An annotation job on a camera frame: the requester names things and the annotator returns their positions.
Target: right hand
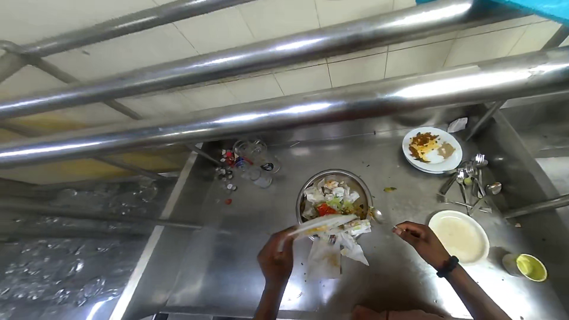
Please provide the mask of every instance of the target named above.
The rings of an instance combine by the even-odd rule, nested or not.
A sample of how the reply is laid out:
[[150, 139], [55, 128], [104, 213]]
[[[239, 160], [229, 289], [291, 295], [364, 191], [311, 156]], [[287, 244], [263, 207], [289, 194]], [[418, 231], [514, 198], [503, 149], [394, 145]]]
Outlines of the right hand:
[[451, 257], [436, 234], [424, 224], [405, 221], [393, 228], [393, 232], [412, 245], [421, 258], [436, 270], [444, 267]]

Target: food residue on plate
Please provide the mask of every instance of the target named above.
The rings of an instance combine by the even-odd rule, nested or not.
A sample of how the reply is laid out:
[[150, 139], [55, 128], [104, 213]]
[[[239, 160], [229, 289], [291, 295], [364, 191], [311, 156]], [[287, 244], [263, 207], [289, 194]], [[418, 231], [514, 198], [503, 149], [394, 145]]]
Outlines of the food residue on plate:
[[447, 159], [455, 152], [455, 148], [450, 143], [443, 142], [440, 144], [439, 136], [433, 135], [430, 132], [417, 132], [417, 135], [411, 138], [411, 142], [409, 143], [411, 156], [415, 160], [424, 163], [430, 162], [427, 160], [426, 155], [434, 150], [437, 150], [438, 155], [444, 159]]
[[455, 148], [453, 148], [450, 143], [445, 142], [442, 146], [440, 146], [437, 152], [439, 153], [439, 156], [447, 159], [448, 157], [452, 156], [453, 152], [455, 152]]

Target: left hand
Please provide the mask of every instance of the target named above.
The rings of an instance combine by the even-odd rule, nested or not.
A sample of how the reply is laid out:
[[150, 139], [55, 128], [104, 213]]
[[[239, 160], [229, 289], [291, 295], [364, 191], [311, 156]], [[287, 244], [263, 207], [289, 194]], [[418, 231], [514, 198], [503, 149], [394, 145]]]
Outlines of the left hand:
[[[288, 234], [294, 230], [290, 227], [271, 236], [257, 256], [261, 271], [265, 276], [265, 286], [285, 286], [292, 272], [293, 236]], [[284, 241], [283, 251], [278, 249]]]

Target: black wristband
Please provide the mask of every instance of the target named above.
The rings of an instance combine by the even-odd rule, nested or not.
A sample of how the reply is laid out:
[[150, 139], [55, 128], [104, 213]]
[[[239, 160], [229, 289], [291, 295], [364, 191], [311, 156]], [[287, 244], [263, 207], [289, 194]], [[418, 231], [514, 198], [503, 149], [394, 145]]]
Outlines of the black wristband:
[[445, 278], [449, 273], [451, 273], [451, 271], [456, 268], [458, 264], [459, 259], [456, 256], [452, 256], [444, 263], [444, 266], [442, 268], [437, 270], [436, 275], [439, 276], [439, 278]]

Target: dirty plate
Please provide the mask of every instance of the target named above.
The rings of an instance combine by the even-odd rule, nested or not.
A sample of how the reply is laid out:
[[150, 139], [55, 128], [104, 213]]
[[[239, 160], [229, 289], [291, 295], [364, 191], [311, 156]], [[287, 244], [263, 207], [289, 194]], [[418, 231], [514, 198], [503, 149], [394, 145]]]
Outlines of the dirty plate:
[[490, 242], [482, 227], [466, 214], [443, 210], [432, 216], [428, 226], [451, 256], [461, 265], [473, 265], [488, 257]]
[[[417, 154], [420, 154], [422, 161], [419, 160], [417, 154], [413, 156], [409, 148], [413, 138], [418, 135], [437, 136], [436, 139], [429, 139], [428, 147], [423, 147], [425, 150], [418, 150]], [[462, 160], [462, 148], [455, 137], [437, 128], [422, 127], [409, 131], [403, 138], [402, 148], [405, 159], [414, 167], [427, 173], [443, 173], [455, 169]]]

